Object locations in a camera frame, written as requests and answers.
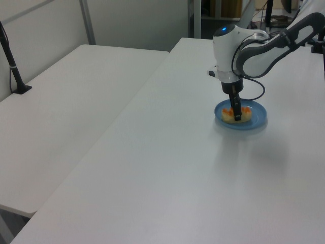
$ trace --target blue plate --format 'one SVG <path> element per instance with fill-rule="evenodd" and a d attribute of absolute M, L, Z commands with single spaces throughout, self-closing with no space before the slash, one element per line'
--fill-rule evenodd
<path fill-rule="evenodd" d="M 222 109 L 229 109 L 231 107 L 230 100 L 224 100 L 219 103 L 214 109 L 214 114 L 222 125 L 235 130 L 251 130 L 264 125 L 264 123 L 266 122 L 267 113 L 265 108 L 261 104 L 254 101 L 241 101 L 241 106 L 248 106 L 252 111 L 252 119 L 250 121 L 237 124 L 227 124 L 222 121 Z"/>

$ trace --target white table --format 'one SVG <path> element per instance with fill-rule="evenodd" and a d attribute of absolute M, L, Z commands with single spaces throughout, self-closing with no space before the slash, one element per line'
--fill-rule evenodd
<path fill-rule="evenodd" d="M 83 45 L 0 103 L 0 208 L 31 217 L 168 55 Z"/>
<path fill-rule="evenodd" d="M 323 243 L 322 56 L 260 79 L 253 131 L 215 121 L 214 62 L 211 40 L 182 39 L 12 243 Z"/>

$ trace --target floor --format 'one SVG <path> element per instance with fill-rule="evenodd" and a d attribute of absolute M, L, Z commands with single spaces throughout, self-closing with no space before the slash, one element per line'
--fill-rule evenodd
<path fill-rule="evenodd" d="M 9 244 L 29 218 L 0 209 L 0 244 Z"/>

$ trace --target orange food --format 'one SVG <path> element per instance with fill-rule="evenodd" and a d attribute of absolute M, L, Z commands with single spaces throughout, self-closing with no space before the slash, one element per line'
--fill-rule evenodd
<path fill-rule="evenodd" d="M 246 107 L 241 107 L 241 109 L 242 109 L 241 120 L 235 121 L 233 108 L 230 109 L 223 108 L 221 113 L 222 121 L 228 124 L 243 123 L 243 122 L 250 121 L 250 119 L 252 118 L 252 111 L 250 110 L 250 108 L 246 106 Z"/>

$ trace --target robotic arm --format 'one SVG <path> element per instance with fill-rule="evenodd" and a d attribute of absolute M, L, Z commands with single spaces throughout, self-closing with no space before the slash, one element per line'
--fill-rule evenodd
<path fill-rule="evenodd" d="M 229 95 L 236 121 L 241 120 L 239 92 L 244 87 L 243 78 L 266 75 L 279 60 L 324 27 L 325 3 L 309 0 L 294 22 L 272 39 L 262 30 L 243 29 L 233 24 L 216 31 L 213 36 L 216 71 L 223 92 Z"/>

